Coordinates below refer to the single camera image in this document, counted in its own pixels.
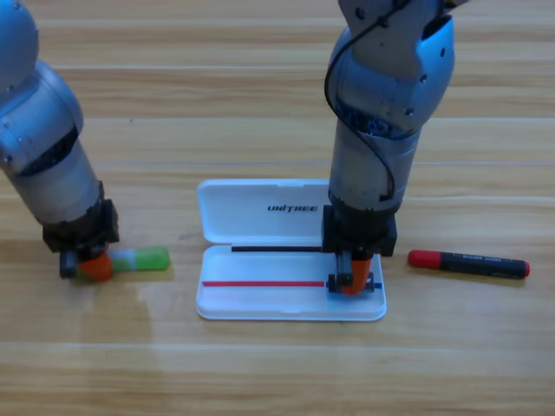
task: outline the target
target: black cable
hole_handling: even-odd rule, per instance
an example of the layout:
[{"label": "black cable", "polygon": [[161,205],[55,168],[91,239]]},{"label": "black cable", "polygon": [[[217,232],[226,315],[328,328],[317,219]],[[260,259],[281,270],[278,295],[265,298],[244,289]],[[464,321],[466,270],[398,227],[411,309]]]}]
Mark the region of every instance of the black cable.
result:
[{"label": "black cable", "polygon": [[388,173],[388,195],[386,196],[386,199],[393,199],[394,195],[395,195],[395,176],[393,175],[393,172],[391,171],[391,167],[389,166],[387,160],[385,160],[385,156],[382,154],[382,152],[380,151],[380,149],[378,149],[375,145],[375,143],[372,140],[367,140],[367,138],[365,138],[364,136],[362,136],[362,134],[356,130],[353,126],[350,125],[350,123],[347,121],[347,119],[340,114],[335,106],[332,104],[331,99],[330,99],[330,78],[331,78],[331,74],[333,72],[333,70],[335,69],[337,63],[339,62],[339,60],[341,59],[341,57],[343,56],[343,54],[345,53],[345,51],[347,51],[347,49],[349,49],[351,46],[353,46],[355,43],[357,43],[358,41],[360,41],[363,37],[365,37],[368,33],[370,33],[372,30],[379,28],[379,27],[387,27],[388,25],[388,20],[390,17],[392,17],[395,13],[397,13],[399,10],[402,10],[405,8],[405,6],[410,3],[411,0],[406,0],[406,1],[400,1],[400,2],[394,2],[395,6],[394,8],[389,11],[388,13],[386,13],[383,16],[379,16],[376,21],[374,23],[372,23],[370,26],[368,26],[368,28],[366,28],[365,30],[363,30],[361,33],[359,33],[358,35],[356,35],[355,37],[353,37],[350,41],[348,41],[347,43],[345,43],[337,52],[336,56],[334,57],[334,59],[331,61],[331,64],[328,66],[328,72],[326,73],[326,77],[324,80],[324,84],[323,84],[323,93],[326,97],[326,101],[328,102],[328,105],[330,106],[330,108],[332,109],[332,111],[335,113],[335,115],[337,116],[337,118],[345,125],[349,128],[349,130],[362,142],[364,143],[364,145],[369,148],[372,153],[380,160],[380,162],[382,163],[383,167],[385,167],[385,170]]}]

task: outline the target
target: red marker cap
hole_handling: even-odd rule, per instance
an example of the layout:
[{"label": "red marker cap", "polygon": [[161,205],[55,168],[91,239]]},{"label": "red marker cap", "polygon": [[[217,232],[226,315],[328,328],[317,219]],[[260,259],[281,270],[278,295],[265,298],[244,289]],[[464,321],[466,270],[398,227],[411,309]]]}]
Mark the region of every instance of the red marker cap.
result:
[{"label": "red marker cap", "polygon": [[427,269],[439,269],[441,253],[439,251],[412,250],[408,253],[408,264]]}]

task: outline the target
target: marker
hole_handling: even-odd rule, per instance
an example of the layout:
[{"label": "marker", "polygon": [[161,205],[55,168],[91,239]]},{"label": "marker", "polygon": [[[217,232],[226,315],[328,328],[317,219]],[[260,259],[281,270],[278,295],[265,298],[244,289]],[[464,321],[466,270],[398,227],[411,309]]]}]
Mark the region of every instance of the marker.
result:
[{"label": "marker", "polygon": [[530,275],[530,264],[508,258],[445,253],[442,251],[412,250],[408,263],[415,267],[455,271],[472,275],[524,279]]},{"label": "marker", "polygon": [[166,270],[170,255],[166,247],[109,250],[94,260],[79,264],[77,276],[97,282],[105,282],[114,273],[122,271]]}]

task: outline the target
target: green cap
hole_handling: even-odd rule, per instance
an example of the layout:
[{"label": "green cap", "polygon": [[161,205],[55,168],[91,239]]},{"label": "green cap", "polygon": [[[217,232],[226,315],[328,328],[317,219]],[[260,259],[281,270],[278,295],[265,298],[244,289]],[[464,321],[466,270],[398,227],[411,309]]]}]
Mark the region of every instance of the green cap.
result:
[{"label": "green cap", "polygon": [[166,270],[170,266],[170,253],[166,247],[135,249],[137,270]]}]

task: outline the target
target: wood grain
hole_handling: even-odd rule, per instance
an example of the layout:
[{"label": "wood grain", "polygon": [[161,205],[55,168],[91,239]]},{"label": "wood grain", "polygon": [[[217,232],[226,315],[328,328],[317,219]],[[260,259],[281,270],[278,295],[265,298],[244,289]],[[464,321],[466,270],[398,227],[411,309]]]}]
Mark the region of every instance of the wood grain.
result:
[{"label": "wood grain", "polygon": [[[327,178],[336,1],[27,0],[75,89],[120,247],[172,268],[104,285],[57,258],[0,179],[0,414],[555,414],[555,3],[473,0],[422,134],[372,324],[209,322],[196,187]],[[517,257],[526,283],[413,270],[412,249]]]}]

